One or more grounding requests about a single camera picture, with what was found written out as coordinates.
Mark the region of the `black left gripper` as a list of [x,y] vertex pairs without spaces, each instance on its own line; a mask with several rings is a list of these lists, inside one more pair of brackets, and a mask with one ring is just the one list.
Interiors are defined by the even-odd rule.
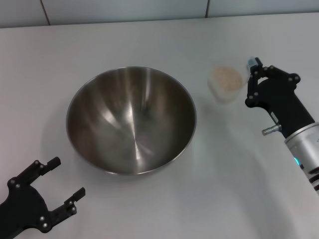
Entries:
[[74,205],[86,194],[84,187],[75,192],[64,204],[49,211],[39,192],[31,186],[39,176],[54,170],[61,164],[55,157],[47,164],[34,161],[18,176],[7,182],[8,196],[0,205],[0,237],[12,239],[26,229],[37,229],[42,233],[52,230],[67,218],[77,213]]

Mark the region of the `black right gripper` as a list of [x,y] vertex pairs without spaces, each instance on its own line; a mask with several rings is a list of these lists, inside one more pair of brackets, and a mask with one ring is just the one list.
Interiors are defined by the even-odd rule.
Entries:
[[281,126],[281,133],[289,137],[315,120],[295,94],[300,77],[275,66],[266,67],[258,57],[252,57],[248,80],[247,99],[249,108],[263,108]]

